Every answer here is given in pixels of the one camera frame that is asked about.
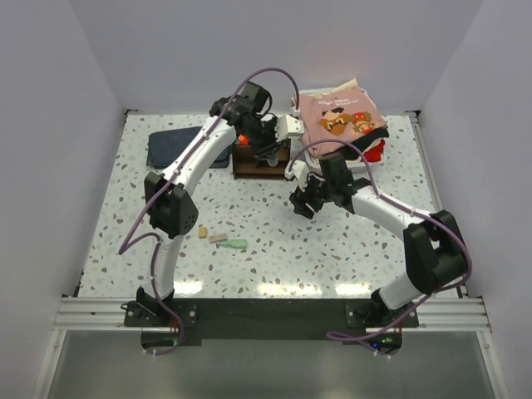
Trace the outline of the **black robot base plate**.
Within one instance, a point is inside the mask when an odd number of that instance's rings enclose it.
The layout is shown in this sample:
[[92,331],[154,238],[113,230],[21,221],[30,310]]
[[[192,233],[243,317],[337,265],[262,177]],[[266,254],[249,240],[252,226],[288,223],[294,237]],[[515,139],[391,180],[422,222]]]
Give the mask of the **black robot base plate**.
[[144,349],[199,346],[204,340],[324,340],[329,332],[363,336],[370,329],[392,325],[406,317],[370,344],[378,349],[400,348],[401,332],[419,325],[409,307],[378,318],[369,299],[221,299],[173,298],[166,301],[168,313],[158,303],[146,307],[135,300],[123,303],[124,324],[141,328]]

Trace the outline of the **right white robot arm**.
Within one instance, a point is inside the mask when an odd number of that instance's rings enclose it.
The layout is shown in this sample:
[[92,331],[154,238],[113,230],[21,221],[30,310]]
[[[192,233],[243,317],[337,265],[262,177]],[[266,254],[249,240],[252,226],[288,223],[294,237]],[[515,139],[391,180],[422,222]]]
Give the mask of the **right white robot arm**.
[[327,156],[320,167],[314,173],[299,160],[286,167],[286,178],[298,183],[289,196],[295,214],[312,219],[325,204],[335,204],[380,225],[403,243],[406,270],[357,310],[365,324],[390,326],[413,300],[438,293],[469,273],[470,258],[451,213],[429,213],[393,199],[373,180],[354,177],[340,155]]

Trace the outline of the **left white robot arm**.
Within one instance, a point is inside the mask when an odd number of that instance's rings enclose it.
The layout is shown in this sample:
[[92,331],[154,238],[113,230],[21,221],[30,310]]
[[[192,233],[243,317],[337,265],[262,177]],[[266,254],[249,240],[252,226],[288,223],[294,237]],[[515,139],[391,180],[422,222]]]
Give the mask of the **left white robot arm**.
[[276,137],[278,118],[263,120],[263,108],[271,103],[269,91],[253,82],[245,83],[233,100],[222,97],[212,105],[204,126],[176,161],[161,174],[145,177],[150,226],[167,235],[155,246],[150,283],[136,294],[144,318],[152,325],[163,326],[171,319],[176,261],[183,239],[199,216],[192,194],[204,173],[241,135],[249,140],[255,159],[277,164],[278,152],[283,148]]

